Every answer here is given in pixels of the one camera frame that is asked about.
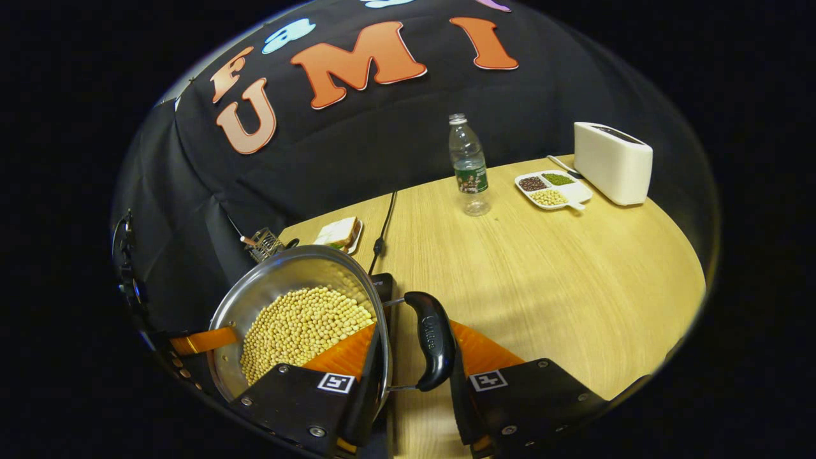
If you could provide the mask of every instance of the bottle cap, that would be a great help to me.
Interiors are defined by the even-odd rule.
[[[448,116],[448,123],[453,126],[455,124],[465,124],[468,122],[468,119],[464,117],[464,114],[452,114]]]

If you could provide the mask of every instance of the screw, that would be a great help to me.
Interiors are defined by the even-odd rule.
[[[309,434],[312,434],[313,437],[325,437],[326,431],[321,429],[320,427],[314,426],[308,428]]]

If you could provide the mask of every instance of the small plate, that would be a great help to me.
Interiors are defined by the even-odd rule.
[[[552,183],[550,183],[549,180],[544,178],[544,174],[557,174],[559,176],[564,176],[572,180],[573,183],[568,183],[565,185],[553,185]],[[538,177],[547,186],[547,188],[535,189],[533,191],[525,191],[521,187],[521,185],[519,185],[519,182],[521,181],[521,179],[525,179],[528,177]],[[519,191],[521,191],[530,200],[531,203],[535,204],[538,207],[541,207],[542,209],[546,209],[549,211],[568,206],[576,210],[583,211],[584,209],[586,209],[586,207],[581,203],[588,201],[592,197],[592,191],[589,188],[587,188],[583,183],[576,180],[575,177],[572,177],[570,174],[567,174],[566,172],[562,171],[538,171],[531,172],[529,174],[522,174],[516,177],[515,182],[516,187],[519,189]],[[555,206],[544,206],[542,204],[535,202],[533,198],[530,196],[533,193],[538,193],[539,191],[544,191],[545,189],[558,190],[558,192],[563,194],[564,197],[566,198],[566,203],[557,204]]]

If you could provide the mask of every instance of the bottle label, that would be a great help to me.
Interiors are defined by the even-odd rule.
[[[487,189],[487,168],[482,166],[478,169],[460,171],[454,169],[456,182],[459,184],[459,191],[462,193],[481,193]]]

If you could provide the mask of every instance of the letter m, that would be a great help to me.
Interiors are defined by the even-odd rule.
[[[400,22],[381,22],[360,31],[354,51],[319,43],[293,56],[290,62],[302,66],[312,84],[312,108],[324,109],[346,96],[345,88],[337,87],[331,75],[358,91],[366,89],[372,60],[377,64],[374,81],[380,84],[424,75],[428,68],[414,60],[402,41],[400,29]]]

